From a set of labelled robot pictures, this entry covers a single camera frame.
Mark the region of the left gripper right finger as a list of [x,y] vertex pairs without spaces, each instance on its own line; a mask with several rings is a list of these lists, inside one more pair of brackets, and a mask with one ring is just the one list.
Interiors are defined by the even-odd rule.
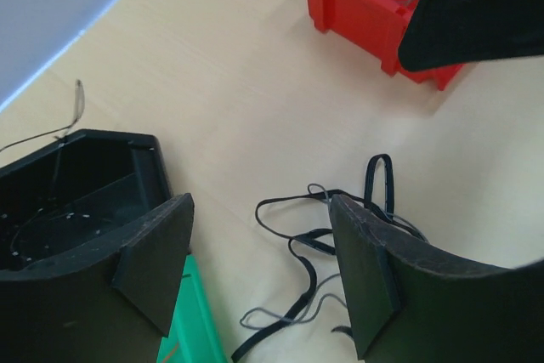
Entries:
[[346,196],[331,225],[354,345],[367,362],[540,362],[543,264],[443,251]]

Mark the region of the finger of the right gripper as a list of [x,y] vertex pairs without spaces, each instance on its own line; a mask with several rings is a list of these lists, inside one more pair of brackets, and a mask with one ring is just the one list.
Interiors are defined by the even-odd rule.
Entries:
[[543,0],[419,0],[399,46],[408,71],[543,54]]

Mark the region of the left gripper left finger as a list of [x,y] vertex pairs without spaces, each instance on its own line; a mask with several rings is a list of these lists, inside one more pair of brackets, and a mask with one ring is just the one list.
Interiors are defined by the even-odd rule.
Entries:
[[144,216],[19,271],[1,273],[3,362],[154,362],[169,333],[195,204]]

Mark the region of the green plastic bin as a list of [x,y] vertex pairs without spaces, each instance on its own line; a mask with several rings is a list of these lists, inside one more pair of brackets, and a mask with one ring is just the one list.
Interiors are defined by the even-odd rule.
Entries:
[[157,362],[228,362],[192,254],[184,263],[171,329],[161,341]]

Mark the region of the black plastic bin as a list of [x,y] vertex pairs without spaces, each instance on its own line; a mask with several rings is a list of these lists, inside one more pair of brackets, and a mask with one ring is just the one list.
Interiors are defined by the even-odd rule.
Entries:
[[158,139],[83,129],[1,169],[1,268],[117,230],[172,196]]

